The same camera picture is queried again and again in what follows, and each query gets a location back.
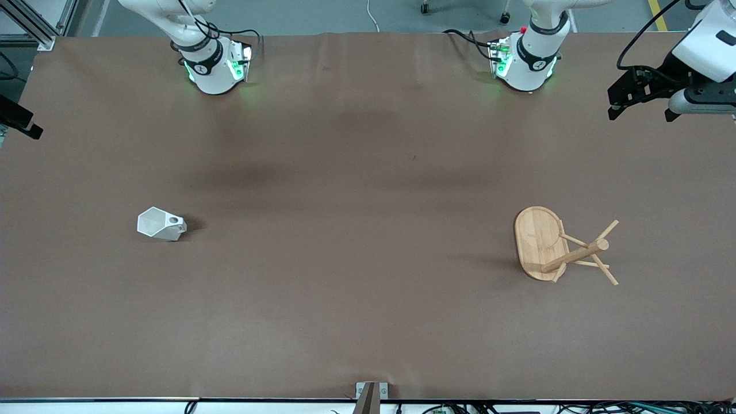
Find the aluminium frame post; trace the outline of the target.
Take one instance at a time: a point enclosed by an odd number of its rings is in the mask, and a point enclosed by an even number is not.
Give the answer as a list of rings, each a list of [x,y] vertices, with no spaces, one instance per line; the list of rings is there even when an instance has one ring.
[[[0,44],[53,50],[55,40],[70,32],[81,0],[0,0]]]

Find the brown table cover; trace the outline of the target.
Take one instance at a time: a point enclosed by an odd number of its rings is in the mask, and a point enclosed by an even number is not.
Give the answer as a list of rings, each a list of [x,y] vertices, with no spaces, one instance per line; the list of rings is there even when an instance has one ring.
[[[736,124],[610,121],[629,39],[522,94],[449,35],[271,37],[221,96],[162,37],[58,40],[0,149],[0,397],[736,397]],[[528,277],[534,205],[618,220],[618,286]]]

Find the white faceted cup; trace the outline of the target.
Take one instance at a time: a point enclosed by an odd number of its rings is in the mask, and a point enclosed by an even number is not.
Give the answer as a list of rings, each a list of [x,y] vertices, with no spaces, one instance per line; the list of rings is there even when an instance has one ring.
[[[183,217],[152,206],[137,216],[136,230],[153,239],[176,242],[186,233],[187,223]]]

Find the grey metal bracket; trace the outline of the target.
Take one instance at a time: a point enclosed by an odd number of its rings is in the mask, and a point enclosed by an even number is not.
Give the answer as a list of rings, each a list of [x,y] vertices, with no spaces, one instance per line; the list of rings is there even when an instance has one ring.
[[[388,382],[356,383],[356,403],[352,414],[381,414],[381,403],[389,398]]]

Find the wooden cup rack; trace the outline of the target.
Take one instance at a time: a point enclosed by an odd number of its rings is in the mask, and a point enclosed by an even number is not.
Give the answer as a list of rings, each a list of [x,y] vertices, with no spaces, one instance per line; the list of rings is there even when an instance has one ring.
[[[540,205],[521,210],[513,223],[513,233],[522,270],[534,280],[557,283],[570,266],[594,267],[618,286],[609,265],[599,257],[609,249],[607,236],[618,224],[618,220],[613,220],[594,241],[587,243],[568,234],[552,210]]]

